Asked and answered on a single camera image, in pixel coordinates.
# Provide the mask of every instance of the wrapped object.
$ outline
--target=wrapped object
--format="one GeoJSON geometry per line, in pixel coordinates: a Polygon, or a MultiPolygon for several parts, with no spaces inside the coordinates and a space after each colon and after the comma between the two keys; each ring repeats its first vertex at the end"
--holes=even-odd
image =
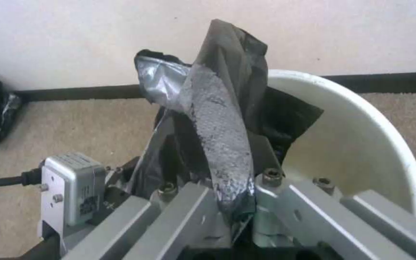
{"type": "Polygon", "coordinates": [[[204,183],[213,187],[232,225],[254,212],[254,176],[259,173],[254,173],[247,130],[266,136],[281,162],[322,113],[287,94],[279,95],[279,105],[291,106],[278,113],[269,100],[264,102],[271,94],[266,51],[267,45],[247,32],[213,20],[192,65],[148,50],[136,55],[144,97],[163,108],[128,191],[148,199],[166,181],[204,183]]]}

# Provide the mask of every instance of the screw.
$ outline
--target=screw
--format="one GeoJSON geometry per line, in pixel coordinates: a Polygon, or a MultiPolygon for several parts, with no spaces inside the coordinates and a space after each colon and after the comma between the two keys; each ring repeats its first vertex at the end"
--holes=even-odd
{"type": "Polygon", "coordinates": [[[332,196],[333,191],[335,191],[335,185],[328,178],[314,178],[312,179],[312,183],[314,183],[317,187],[321,188],[330,196],[332,196]]]}
{"type": "Polygon", "coordinates": [[[270,187],[279,187],[282,184],[282,174],[274,168],[265,169],[263,172],[263,184],[270,187]]]}
{"type": "Polygon", "coordinates": [[[63,201],[63,196],[62,196],[62,194],[55,194],[54,196],[52,196],[52,200],[55,203],[62,202],[63,201]]]}
{"type": "Polygon", "coordinates": [[[41,192],[48,191],[49,190],[49,185],[47,183],[41,183],[41,185],[39,186],[39,190],[41,192]]]}
{"type": "Polygon", "coordinates": [[[163,201],[170,201],[178,194],[178,187],[172,182],[165,182],[158,188],[158,196],[163,201]]]}

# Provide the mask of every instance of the black power cord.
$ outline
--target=black power cord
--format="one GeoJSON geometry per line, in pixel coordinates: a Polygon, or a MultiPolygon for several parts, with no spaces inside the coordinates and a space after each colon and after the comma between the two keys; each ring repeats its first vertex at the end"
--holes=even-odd
{"type": "Polygon", "coordinates": [[[41,168],[35,168],[27,172],[23,172],[20,176],[0,178],[0,187],[22,184],[36,185],[41,183],[41,168]]]}

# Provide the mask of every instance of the baseboard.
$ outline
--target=baseboard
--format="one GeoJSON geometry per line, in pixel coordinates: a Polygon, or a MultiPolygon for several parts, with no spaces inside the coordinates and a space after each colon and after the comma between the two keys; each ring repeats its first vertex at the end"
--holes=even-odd
{"type": "MultiPolygon", "coordinates": [[[[416,73],[324,76],[356,93],[416,93],[416,73]]],[[[142,98],[138,84],[16,92],[25,102],[142,98]]]]}

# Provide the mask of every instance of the beige carpet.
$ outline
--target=beige carpet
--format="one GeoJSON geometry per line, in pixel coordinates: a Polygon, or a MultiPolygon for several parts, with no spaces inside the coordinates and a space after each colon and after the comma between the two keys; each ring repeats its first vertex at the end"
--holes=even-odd
{"type": "MultiPolygon", "coordinates": [[[[365,94],[398,128],[416,157],[416,94],[365,94]]],[[[35,168],[49,155],[81,151],[116,166],[140,155],[157,106],[142,99],[54,101],[28,104],[0,144],[0,177],[35,168]]],[[[18,256],[39,239],[39,190],[0,188],[0,257],[18,256]]]]}

